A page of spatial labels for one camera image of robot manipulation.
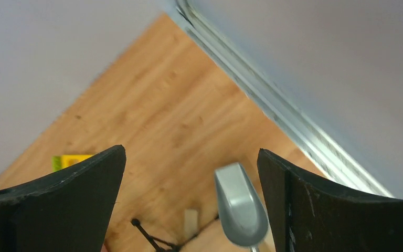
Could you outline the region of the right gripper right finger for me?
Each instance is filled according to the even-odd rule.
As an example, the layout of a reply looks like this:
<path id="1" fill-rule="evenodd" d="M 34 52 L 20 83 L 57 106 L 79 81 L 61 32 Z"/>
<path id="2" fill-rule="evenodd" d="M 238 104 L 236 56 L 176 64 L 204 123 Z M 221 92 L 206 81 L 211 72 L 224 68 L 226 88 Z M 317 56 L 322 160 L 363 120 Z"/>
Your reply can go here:
<path id="1" fill-rule="evenodd" d="M 403 251 L 403 199 L 335 183 L 266 149 L 257 167 L 277 251 Z"/>

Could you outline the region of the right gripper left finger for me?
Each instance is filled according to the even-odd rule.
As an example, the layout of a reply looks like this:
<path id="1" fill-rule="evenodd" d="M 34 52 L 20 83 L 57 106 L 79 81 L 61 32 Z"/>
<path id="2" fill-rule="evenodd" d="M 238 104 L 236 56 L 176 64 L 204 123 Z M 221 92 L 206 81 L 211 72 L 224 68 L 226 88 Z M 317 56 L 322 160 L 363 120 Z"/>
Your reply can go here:
<path id="1" fill-rule="evenodd" d="M 100 251 L 119 193 L 125 148 L 0 190 L 0 251 Z"/>

